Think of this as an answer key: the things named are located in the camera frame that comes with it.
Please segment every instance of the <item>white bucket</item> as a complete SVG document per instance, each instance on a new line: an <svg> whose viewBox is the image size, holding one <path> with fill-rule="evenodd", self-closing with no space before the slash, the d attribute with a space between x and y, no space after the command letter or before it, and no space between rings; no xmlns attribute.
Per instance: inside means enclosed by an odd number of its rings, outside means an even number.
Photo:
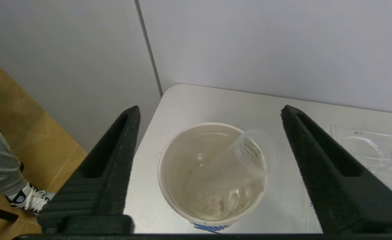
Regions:
<svg viewBox="0 0 392 240"><path fill-rule="evenodd" d="M261 182L259 191L252 193L248 198L239 198L238 207L218 220L208 220L197 216L186 204L184 189L186 189L185 184L192 170L197 170L206 163L207 159L211 159L219 152L224 152L241 135L243 131L231 125L202 123L175 135L162 153L158 168L158 180L162 194L174 211L198 228L208 231L224 229L253 211L264 195L266 180ZM257 154L257 158L262 167L266 169L264 155Z"/></svg>

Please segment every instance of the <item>white table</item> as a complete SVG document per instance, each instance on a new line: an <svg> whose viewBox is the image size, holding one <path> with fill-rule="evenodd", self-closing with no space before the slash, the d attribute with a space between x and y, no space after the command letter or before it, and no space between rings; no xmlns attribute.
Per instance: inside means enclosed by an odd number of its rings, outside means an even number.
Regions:
<svg viewBox="0 0 392 240"><path fill-rule="evenodd" d="M165 201L158 184L158 162L168 141L198 123L227 123L242 130L263 129L278 147L269 164L267 192L254 212L221 233L320 232L315 213L282 127L280 110L304 111L327 132L330 125L392 135L392 114L193 85L164 94L135 154L123 214L135 233L207 233L193 228Z"/></svg>

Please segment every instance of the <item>measuring cup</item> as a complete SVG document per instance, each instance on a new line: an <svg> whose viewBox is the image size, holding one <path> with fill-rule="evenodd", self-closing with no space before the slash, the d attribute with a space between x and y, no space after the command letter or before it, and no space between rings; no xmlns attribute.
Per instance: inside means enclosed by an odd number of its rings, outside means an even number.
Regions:
<svg viewBox="0 0 392 240"><path fill-rule="evenodd" d="M203 219L223 219L263 191L265 180L261 150L245 132L188 176L187 207Z"/></svg>

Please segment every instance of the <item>wall seam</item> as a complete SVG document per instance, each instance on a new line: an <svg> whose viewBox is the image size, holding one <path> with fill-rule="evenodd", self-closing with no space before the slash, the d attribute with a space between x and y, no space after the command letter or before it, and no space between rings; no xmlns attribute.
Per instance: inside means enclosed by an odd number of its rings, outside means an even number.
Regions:
<svg viewBox="0 0 392 240"><path fill-rule="evenodd" d="M159 79L158 70L156 68L155 58L153 57L152 47L150 46L149 36L147 35L146 25L144 24L143 13L141 12L140 2L138 0L134 0L134 2L135 2L135 8L137 9L137 13L138 13L138 18L141 24L141 30L143 31L144 40L146 40L150 61L152 62L153 72L155 73L156 83L158 84L159 94L162 97L164 95L164 92L162 90L161 81Z"/></svg>

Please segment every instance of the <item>white wall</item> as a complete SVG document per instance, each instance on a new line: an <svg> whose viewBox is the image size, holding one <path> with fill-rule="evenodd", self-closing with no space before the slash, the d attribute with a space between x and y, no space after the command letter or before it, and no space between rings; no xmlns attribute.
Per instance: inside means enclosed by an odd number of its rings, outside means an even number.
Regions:
<svg viewBox="0 0 392 240"><path fill-rule="evenodd" d="M86 150L160 100L133 0L0 0L0 66Z"/></svg>
<svg viewBox="0 0 392 240"><path fill-rule="evenodd" d="M392 112L392 0L140 0L179 83Z"/></svg>

